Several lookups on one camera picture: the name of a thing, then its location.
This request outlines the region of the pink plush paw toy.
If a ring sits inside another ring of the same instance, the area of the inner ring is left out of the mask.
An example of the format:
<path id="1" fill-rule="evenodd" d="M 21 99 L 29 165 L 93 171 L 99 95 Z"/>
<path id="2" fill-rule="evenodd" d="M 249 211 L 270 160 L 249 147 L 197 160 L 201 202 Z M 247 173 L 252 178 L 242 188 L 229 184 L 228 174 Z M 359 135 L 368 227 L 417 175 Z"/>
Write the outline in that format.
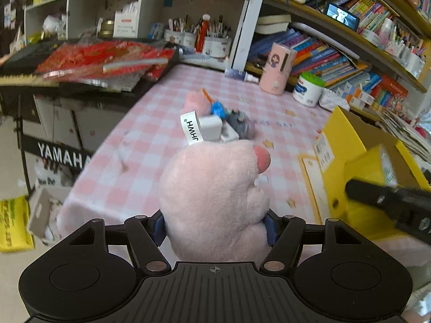
<path id="1" fill-rule="evenodd" d="M 158 199 L 180 260 L 262 263 L 270 251 L 263 222 L 270 199 L 255 181 L 270 162 L 270 153 L 248 140 L 202 142 L 171 159 Z"/>

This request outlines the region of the small white staple box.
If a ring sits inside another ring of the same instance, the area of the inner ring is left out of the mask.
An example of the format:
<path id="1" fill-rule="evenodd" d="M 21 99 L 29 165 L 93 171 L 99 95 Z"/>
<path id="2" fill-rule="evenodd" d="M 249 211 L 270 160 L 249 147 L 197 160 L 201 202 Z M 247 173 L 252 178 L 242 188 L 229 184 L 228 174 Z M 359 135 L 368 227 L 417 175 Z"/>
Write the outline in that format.
<path id="1" fill-rule="evenodd" d="M 227 122 L 223 122 L 220 139 L 222 142 L 233 142 L 239 140 L 239 135 L 235 129 Z"/>

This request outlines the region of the pink checkered tablecloth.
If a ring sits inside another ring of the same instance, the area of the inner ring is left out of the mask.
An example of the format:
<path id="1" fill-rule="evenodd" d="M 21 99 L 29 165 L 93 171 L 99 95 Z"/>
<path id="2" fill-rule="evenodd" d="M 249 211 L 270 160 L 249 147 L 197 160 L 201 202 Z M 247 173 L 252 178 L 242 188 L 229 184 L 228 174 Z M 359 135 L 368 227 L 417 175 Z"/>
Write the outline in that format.
<path id="1" fill-rule="evenodd" d="M 100 218 L 161 212 L 177 259 L 263 262 L 268 211 L 318 218 L 303 163 L 329 113 L 289 94 L 177 66 L 111 131 L 58 216 L 69 235 Z"/>

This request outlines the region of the stack of papers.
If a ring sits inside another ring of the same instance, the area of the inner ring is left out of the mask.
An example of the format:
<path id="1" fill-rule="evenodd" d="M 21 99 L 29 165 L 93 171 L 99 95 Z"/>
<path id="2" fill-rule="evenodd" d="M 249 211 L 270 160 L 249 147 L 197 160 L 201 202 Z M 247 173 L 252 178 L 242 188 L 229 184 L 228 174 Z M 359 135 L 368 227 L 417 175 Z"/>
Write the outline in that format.
<path id="1" fill-rule="evenodd" d="M 380 111 L 378 116 L 378 124 L 385 132 L 399 139 L 410 153 L 419 156 L 426 163 L 430 163 L 430 142 L 427 139 L 386 109 Z"/>

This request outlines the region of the yellow cardboard box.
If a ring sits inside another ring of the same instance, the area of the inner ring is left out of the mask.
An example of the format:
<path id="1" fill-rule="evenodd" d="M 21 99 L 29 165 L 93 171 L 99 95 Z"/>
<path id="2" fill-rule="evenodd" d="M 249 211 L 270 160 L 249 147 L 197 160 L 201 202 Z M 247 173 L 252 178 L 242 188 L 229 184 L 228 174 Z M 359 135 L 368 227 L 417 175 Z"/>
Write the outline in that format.
<path id="1" fill-rule="evenodd" d="M 332 217 L 372 240 L 407 234 L 384 211 L 348 199 L 350 179 L 389 187 L 430 191 L 405 145 L 340 107 L 329 116 L 314 145 Z"/>

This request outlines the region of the white charger block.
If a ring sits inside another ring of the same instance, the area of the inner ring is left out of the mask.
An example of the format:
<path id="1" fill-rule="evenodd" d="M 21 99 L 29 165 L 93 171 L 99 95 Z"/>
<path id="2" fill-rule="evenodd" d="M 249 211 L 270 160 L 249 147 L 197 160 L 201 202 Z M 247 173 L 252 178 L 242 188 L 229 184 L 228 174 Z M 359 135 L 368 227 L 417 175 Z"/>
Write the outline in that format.
<path id="1" fill-rule="evenodd" d="M 220 140 L 223 121 L 216 115 L 199 117 L 199 127 L 202 138 L 209 142 L 218 142 Z"/>

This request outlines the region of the black Yamaha keyboard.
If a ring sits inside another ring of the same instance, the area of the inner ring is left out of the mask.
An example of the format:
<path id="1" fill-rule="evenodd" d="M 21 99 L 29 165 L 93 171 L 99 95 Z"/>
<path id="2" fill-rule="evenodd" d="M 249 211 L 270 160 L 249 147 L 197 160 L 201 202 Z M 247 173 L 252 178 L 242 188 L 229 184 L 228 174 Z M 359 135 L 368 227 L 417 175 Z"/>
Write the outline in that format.
<path id="1" fill-rule="evenodd" d="M 176 45 L 144 39 L 73 39 L 24 47 L 1 65 L 1 100 L 16 103 L 11 117 L 21 154 L 41 156 L 38 146 L 44 142 L 23 131 L 24 99 L 44 96 L 85 107 L 130 109 L 178 61 Z"/>

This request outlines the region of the white jar green lid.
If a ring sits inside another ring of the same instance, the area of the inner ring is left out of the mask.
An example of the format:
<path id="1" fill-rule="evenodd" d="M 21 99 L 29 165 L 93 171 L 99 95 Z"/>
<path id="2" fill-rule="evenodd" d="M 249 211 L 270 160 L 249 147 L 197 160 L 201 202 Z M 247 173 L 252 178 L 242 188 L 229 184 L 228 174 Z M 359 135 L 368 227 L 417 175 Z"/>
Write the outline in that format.
<path id="1" fill-rule="evenodd" d="M 298 103 L 306 107 L 315 107 L 324 88 L 325 82 L 320 77 L 311 72 L 303 72 L 299 76 L 292 95 Z"/>

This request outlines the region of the small spray bottle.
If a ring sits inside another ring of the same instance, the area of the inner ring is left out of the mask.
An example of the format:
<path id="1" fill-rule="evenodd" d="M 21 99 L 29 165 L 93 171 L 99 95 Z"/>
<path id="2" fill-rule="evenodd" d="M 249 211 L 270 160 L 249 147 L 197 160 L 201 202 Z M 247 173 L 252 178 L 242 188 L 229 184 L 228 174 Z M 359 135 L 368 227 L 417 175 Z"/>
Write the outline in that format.
<path id="1" fill-rule="evenodd" d="M 244 71 L 239 71 L 237 69 L 226 69 L 224 75 L 229 79 L 236 79 L 243 82 L 250 82 L 255 84 L 259 83 L 258 77 L 254 77 L 252 74 L 249 74 Z"/>

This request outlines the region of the red foil packets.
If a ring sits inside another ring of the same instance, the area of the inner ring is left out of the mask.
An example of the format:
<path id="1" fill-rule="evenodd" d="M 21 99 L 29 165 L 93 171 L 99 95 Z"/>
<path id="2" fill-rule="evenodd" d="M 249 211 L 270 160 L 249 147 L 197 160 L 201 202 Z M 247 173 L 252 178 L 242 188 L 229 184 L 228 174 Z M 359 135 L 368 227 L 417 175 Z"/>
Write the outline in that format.
<path id="1" fill-rule="evenodd" d="M 142 77 L 157 80 L 175 54 L 174 48 L 133 41 L 66 43 L 36 68 L 58 82 L 97 82 L 134 86 Z"/>

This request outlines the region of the pink cylindrical humidifier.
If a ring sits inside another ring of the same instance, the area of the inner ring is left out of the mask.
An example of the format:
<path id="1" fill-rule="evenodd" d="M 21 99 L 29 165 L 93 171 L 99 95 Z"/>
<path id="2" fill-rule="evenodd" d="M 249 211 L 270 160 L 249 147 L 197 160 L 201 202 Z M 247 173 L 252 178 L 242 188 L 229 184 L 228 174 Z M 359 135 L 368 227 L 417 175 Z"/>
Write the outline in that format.
<path id="1" fill-rule="evenodd" d="M 281 96 L 291 73 L 296 50 L 274 43 L 267 57 L 259 88 L 266 93 Z"/>

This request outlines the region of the smartphone on shelf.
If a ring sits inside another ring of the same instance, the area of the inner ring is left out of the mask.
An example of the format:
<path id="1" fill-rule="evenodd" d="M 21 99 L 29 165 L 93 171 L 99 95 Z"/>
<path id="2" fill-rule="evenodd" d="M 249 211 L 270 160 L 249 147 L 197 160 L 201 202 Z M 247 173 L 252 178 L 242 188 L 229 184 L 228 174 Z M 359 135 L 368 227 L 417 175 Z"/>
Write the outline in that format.
<path id="1" fill-rule="evenodd" d="M 358 29 L 359 18 L 336 4 L 327 3 L 325 7 L 325 14 L 331 19 L 348 27 L 352 31 L 357 31 Z"/>

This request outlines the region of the white pen cup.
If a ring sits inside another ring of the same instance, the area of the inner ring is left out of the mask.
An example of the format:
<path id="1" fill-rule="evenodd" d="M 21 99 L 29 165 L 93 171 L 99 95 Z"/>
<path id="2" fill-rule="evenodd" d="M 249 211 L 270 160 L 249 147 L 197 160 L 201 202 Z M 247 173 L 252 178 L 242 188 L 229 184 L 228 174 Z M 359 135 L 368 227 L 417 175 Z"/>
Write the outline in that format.
<path id="1" fill-rule="evenodd" d="M 212 58 L 225 58 L 230 54 L 230 38 L 205 37 L 202 53 Z"/>
<path id="2" fill-rule="evenodd" d="M 164 39 L 172 44 L 183 45 L 185 33 L 180 31 L 164 30 Z"/>

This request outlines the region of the white drinking straws box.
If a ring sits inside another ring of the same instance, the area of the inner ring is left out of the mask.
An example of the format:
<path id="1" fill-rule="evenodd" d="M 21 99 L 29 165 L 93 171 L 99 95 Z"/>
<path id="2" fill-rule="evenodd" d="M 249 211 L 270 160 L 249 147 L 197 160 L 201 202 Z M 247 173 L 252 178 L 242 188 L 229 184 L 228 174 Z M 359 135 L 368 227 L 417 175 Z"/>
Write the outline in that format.
<path id="1" fill-rule="evenodd" d="M 125 4 L 115 12 L 113 37 L 136 38 L 138 25 L 138 2 Z"/>

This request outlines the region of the white cubby shelf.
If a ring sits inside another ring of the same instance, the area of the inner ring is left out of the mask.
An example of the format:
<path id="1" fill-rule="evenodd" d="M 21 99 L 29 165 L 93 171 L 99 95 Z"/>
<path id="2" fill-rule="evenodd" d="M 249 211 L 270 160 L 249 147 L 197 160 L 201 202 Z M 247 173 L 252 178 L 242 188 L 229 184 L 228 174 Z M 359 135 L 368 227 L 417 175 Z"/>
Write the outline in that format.
<path id="1" fill-rule="evenodd" d="M 94 29 L 99 19 L 113 20 L 116 37 L 145 38 L 154 23 L 167 24 L 182 18 L 195 25 L 203 15 L 221 20 L 230 31 L 223 51 L 217 42 L 208 42 L 203 55 L 183 57 L 186 64 L 224 70 L 233 64 L 240 42 L 248 0 L 47 0 L 24 9 L 24 34 L 30 37 L 42 31 L 45 18 L 64 12 L 65 37 L 77 39 Z"/>

